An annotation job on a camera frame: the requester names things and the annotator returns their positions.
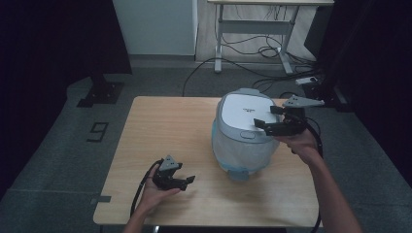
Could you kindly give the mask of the person's left hand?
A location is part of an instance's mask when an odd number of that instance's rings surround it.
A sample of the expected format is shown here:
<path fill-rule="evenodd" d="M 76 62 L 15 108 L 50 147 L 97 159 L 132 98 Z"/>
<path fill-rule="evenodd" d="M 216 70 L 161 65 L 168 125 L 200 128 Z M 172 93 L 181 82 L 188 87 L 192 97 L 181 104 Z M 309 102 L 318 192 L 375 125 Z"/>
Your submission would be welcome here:
<path fill-rule="evenodd" d="M 135 213 L 148 214 L 162 201 L 179 192 L 179 188 L 172 188 L 168 190 L 159 189 L 153 182 L 153 178 L 149 177 L 144 185 L 143 194 L 135 210 Z"/>

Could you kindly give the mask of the white cabinet panel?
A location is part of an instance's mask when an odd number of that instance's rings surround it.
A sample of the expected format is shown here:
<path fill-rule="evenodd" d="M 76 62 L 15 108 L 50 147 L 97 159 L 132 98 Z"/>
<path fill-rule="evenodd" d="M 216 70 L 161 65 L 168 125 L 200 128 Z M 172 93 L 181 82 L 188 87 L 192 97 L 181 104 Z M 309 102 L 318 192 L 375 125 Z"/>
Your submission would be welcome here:
<path fill-rule="evenodd" d="M 197 0 L 113 0 L 127 52 L 195 55 Z"/>

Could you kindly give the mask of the white desk frame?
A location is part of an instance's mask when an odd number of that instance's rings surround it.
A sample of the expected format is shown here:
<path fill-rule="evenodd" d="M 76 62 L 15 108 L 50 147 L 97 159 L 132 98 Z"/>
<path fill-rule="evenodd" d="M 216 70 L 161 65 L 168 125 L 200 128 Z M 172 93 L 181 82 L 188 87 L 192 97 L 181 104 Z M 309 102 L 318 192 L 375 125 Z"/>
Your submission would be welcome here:
<path fill-rule="evenodd" d="M 223 64 L 223 34 L 281 35 L 285 37 L 282 45 L 276 49 L 287 75 L 292 74 L 292 67 L 287 56 L 287 49 L 292 36 L 295 21 L 301 7 L 330 7 L 334 0 L 207 0 L 217 7 L 217 44 L 215 47 L 214 71 L 220 73 Z M 223 11 L 227 5 L 285 6 L 294 7 L 290 20 L 254 20 L 224 19 Z"/>

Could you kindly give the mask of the person's right hand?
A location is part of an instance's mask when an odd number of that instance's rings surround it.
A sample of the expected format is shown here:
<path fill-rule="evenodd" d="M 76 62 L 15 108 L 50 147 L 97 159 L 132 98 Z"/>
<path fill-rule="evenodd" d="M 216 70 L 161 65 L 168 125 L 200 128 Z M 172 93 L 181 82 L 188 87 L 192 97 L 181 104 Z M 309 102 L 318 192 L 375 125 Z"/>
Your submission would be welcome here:
<path fill-rule="evenodd" d="M 320 156 L 315 137 L 308 130 L 293 136 L 277 136 L 276 140 L 286 144 L 306 164 L 313 162 L 315 158 Z"/>

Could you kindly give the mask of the dark curtain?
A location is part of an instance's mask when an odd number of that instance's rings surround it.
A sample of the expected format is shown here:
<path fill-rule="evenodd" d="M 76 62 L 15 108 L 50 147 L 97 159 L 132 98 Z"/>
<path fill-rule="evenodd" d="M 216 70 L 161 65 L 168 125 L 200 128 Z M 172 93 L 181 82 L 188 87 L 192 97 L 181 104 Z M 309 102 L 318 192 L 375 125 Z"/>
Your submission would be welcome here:
<path fill-rule="evenodd" d="M 70 84 L 130 71 L 113 0 L 0 0 L 0 198 L 51 129 Z"/>
<path fill-rule="evenodd" d="M 412 0 L 335 0 L 320 61 L 412 185 Z"/>

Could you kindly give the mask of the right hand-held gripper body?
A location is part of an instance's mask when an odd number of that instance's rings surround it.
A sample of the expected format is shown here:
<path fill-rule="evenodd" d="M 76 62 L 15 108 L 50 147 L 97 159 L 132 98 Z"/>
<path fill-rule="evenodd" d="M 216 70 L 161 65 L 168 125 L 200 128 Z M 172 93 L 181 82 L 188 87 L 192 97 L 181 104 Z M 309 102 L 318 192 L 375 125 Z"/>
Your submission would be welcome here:
<path fill-rule="evenodd" d="M 309 99 L 293 95 L 282 104 L 285 109 L 281 122 L 268 123 L 270 127 L 265 131 L 268 136 L 292 136 L 302 133 L 307 128 L 305 109 L 309 107 L 320 107 L 323 100 Z"/>

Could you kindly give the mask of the black stand base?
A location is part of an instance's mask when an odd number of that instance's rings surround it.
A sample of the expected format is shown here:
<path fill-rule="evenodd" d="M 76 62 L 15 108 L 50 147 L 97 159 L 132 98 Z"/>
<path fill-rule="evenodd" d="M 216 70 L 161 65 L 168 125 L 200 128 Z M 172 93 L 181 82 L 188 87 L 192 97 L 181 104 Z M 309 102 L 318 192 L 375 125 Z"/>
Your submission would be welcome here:
<path fill-rule="evenodd" d="M 336 84 L 309 83 L 302 86 L 305 96 L 310 99 L 323 100 L 325 108 L 333 108 L 337 112 L 350 113 L 352 107 Z"/>
<path fill-rule="evenodd" d="M 95 104 L 116 104 L 118 102 L 124 83 L 108 82 L 102 74 L 90 78 L 92 87 L 87 96 L 79 101 L 78 108 L 91 108 Z"/>

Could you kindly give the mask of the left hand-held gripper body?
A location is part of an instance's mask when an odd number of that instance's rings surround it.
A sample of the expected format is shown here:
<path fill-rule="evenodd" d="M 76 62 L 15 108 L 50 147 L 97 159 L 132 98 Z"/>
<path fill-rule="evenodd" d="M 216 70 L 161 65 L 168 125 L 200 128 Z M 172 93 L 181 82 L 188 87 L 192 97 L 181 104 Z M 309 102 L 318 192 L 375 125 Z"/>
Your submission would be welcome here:
<path fill-rule="evenodd" d="M 177 162 L 171 155 L 167 155 L 165 158 L 161 158 L 157 163 L 153 175 L 153 182 L 159 189 L 168 190 L 173 184 L 181 184 L 178 179 L 174 179 L 173 176 L 176 171 L 180 170 L 183 166 L 182 163 Z"/>

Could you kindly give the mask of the white power strip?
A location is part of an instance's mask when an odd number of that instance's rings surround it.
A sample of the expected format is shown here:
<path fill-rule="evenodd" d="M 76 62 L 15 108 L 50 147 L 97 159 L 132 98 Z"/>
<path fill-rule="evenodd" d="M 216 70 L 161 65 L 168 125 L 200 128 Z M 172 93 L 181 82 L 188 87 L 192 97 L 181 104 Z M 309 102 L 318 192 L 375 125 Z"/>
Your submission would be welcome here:
<path fill-rule="evenodd" d="M 300 79 L 295 80 L 295 84 L 297 84 L 297 85 L 317 83 L 317 82 L 318 82 L 318 79 L 314 76 L 306 77 L 306 78 L 300 78 Z"/>

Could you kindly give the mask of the white rice cooker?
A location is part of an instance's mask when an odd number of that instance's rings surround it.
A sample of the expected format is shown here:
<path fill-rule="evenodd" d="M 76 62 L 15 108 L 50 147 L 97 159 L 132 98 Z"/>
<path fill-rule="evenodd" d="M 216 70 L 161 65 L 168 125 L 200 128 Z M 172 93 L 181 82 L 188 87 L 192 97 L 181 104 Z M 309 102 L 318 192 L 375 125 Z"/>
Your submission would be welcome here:
<path fill-rule="evenodd" d="M 271 106 L 275 106 L 275 102 L 256 89 L 240 88 L 231 91 L 219 101 L 212 129 L 217 128 L 225 136 L 243 142 L 247 137 L 261 143 L 267 142 L 263 138 L 265 132 L 255 127 L 254 119 L 279 122 L 280 118 L 270 113 Z"/>

